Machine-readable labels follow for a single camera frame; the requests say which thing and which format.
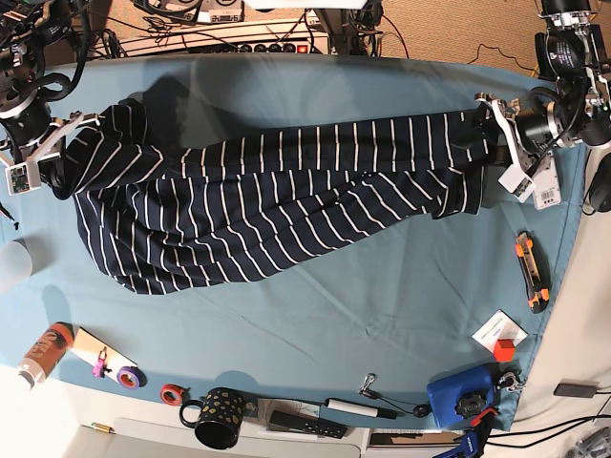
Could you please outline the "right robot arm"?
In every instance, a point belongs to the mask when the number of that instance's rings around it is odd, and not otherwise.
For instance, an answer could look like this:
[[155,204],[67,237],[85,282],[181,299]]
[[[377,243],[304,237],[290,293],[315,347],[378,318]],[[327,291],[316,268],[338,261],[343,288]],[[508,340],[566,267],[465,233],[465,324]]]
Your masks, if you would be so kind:
[[[46,71],[45,48],[74,34],[72,76]],[[8,194],[38,190],[64,181],[66,137],[97,125],[100,116],[80,111],[52,116],[50,104],[70,95],[83,74],[92,30],[86,1],[3,1],[1,3],[1,167]]]

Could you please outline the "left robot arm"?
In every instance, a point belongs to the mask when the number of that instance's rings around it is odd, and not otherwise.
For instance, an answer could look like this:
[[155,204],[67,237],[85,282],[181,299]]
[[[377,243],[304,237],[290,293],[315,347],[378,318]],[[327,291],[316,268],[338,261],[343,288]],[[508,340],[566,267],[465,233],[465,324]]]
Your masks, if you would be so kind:
[[610,143],[610,59],[594,9],[587,1],[538,1],[546,29],[535,37],[539,79],[554,88],[532,88],[505,101],[477,94],[453,146],[493,145],[499,162],[517,164],[528,177],[551,167],[556,148]]

